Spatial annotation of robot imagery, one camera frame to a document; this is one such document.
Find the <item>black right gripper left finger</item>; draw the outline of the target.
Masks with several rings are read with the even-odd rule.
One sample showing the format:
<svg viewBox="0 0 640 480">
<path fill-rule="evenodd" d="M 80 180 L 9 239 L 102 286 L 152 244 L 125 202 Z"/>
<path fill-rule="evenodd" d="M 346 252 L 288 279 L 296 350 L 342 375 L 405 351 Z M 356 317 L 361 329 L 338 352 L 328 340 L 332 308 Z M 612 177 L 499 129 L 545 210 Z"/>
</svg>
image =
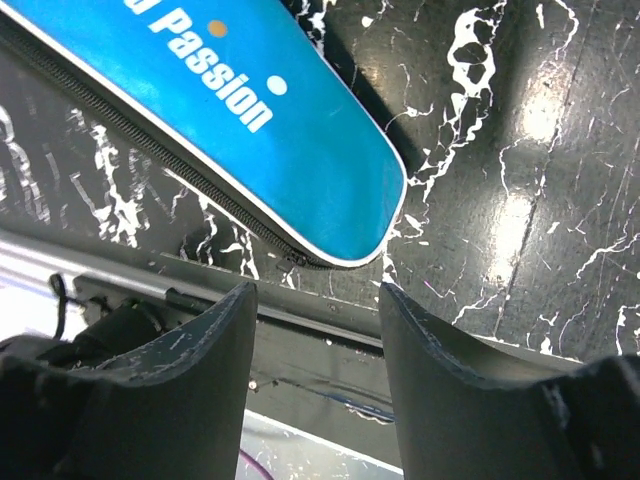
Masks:
<svg viewBox="0 0 640 480">
<path fill-rule="evenodd" d="M 73 479 L 232 479 L 257 287 L 244 282 L 161 337 L 94 369 L 64 472 Z"/>
</svg>

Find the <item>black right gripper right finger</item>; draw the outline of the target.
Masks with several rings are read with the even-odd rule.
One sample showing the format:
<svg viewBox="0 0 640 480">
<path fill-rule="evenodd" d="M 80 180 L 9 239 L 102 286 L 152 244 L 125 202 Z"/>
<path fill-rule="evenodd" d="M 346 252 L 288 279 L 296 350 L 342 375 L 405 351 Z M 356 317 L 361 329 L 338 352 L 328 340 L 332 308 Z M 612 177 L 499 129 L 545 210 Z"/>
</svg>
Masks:
<svg viewBox="0 0 640 480">
<path fill-rule="evenodd" d="M 393 284 L 379 294 L 405 478 L 582 478 L 543 392 L 559 370 L 482 342 Z"/>
</svg>

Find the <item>blue sport racket bag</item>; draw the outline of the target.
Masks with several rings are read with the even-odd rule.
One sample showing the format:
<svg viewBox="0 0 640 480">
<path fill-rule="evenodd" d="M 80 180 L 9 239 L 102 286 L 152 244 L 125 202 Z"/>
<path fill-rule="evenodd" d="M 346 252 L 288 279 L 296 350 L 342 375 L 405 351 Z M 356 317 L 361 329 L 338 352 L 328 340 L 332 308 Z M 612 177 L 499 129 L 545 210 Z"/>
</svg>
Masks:
<svg viewBox="0 0 640 480">
<path fill-rule="evenodd" d="M 400 154 L 278 1 L 5 1 L 1 35 L 293 261 L 356 268 Z"/>
</svg>

